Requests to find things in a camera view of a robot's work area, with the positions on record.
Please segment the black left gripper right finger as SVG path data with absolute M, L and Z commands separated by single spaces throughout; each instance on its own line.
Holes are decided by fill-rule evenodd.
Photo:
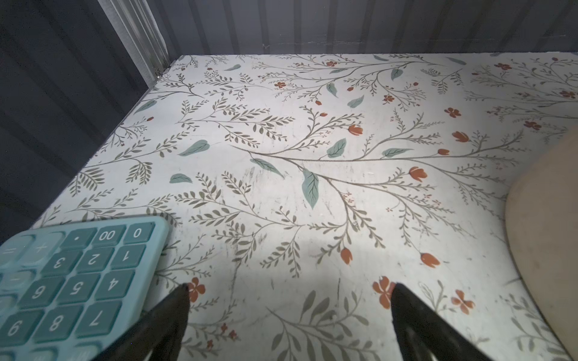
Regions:
M 391 313 L 404 361 L 490 360 L 403 284 L 391 294 Z

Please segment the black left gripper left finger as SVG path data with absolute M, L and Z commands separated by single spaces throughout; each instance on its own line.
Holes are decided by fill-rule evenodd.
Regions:
M 189 287 L 181 284 L 94 359 L 177 360 L 189 310 Z

